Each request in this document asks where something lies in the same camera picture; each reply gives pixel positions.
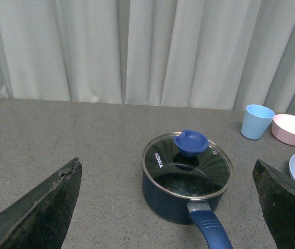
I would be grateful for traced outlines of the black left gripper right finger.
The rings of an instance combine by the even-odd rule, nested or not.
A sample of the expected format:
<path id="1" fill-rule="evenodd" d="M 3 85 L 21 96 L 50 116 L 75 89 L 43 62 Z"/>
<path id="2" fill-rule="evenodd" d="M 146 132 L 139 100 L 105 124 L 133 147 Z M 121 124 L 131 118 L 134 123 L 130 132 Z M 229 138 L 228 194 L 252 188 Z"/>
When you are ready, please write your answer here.
<path id="1" fill-rule="evenodd" d="M 295 248 L 295 181 L 262 160 L 256 161 L 252 176 L 277 248 Z"/>

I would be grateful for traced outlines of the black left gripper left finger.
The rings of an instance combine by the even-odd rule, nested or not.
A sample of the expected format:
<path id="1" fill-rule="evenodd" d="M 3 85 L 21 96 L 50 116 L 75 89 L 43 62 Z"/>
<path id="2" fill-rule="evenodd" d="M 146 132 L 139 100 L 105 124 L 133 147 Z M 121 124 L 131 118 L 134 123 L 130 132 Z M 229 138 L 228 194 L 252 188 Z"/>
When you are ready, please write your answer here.
<path id="1" fill-rule="evenodd" d="M 79 196 L 74 158 L 0 212 L 0 248 L 61 248 Z"/>

